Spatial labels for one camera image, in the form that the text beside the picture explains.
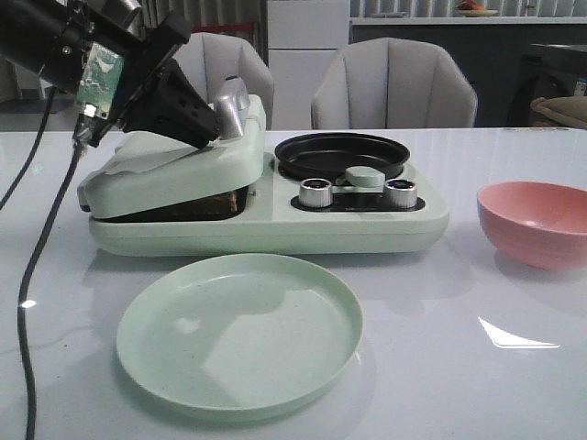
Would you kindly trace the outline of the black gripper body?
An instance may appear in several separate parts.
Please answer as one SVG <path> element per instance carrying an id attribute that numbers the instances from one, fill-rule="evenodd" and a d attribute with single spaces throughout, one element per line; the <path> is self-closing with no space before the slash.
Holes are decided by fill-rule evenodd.
<path id="1" fill-rule="evenodd" d="M 106 120 L 96 118 L 86 121 L 90 130 L 87 143 L 93 147 L 99 145 L 111 127 L 122 129 L 123 117 L 150 79 L 189 39 L 190 25 L 176 13 L 169 15 L 146 38 L 133 35 L 128 28 L 139 10 L 137 1 L 102 1 L 92 8 L 91 20 L 95 24 L 93 42 L 125 58 L 109 117 Z"/>

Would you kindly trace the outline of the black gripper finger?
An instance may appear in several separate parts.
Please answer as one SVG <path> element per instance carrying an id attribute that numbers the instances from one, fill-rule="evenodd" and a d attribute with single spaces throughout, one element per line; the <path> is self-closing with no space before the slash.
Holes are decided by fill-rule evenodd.
<path id="1" fill-rule="evenodd" d="M 167 60 L 130 106 L 123 117 L 122 131 L 150 132 L 197 149 L 219 137 L 215 111 L 174 59 Z"/>

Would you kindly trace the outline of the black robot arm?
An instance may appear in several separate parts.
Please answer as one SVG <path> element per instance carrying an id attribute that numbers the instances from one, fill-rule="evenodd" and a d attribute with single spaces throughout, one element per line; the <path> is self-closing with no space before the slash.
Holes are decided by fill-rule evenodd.
<path id="1" fill-rule="evenodd" d="M 175 12 L 138 38 L 83 1 L 1 4 L 2 56 L 74 95 L 74 136 L 93 147 L 112 127 L 198 149 L 218 137 L 214 110 L 173 57 L 191 31 Z"/>

